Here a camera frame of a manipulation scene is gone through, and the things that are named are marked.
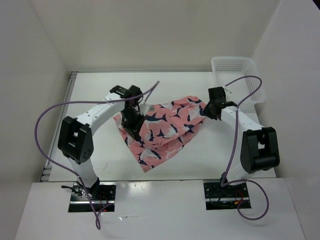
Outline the pink shark-print shorts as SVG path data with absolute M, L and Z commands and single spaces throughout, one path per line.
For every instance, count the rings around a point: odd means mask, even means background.
M 205 121 L 206 104 L 196 96 L 189 95 L 152 107 L 137 140 L 125 131 L 120 113 L 113 117 L 122 139 L 145 173 L 178 154 L 197 135 Z

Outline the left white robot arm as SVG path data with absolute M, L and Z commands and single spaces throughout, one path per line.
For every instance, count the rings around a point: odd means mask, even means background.
M 141 127 L 146 119 L 139 101 L 143 97 L 141 89 L 135 85 L 126 89 L 113 87 L 101 103 L 77 116 L 66 116 L 61 123 L 58 149 L 68 158 L 82 194 L 89 200 L 100 194 L 100 180 L 91 162 L 94 152 L 95 132 L 115 114 L 120 114 L 120 126 L 132 139 L 138 140 Z

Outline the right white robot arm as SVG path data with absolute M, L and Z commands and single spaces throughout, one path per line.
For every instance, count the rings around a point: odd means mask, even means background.
M 232 163 L 221 175 L 219 191 L 230 197 L 237 191 L 237 185 L 259 171 L 268 171 L 280 164 L 277 132 L 273 127 L 264 127 L 243 113 L 236 103 L 227 101 L 223 87 L 208 89 L 209 102 L 204 109 L 205 116 L 228 124 L 234 129 L 231 150 Z

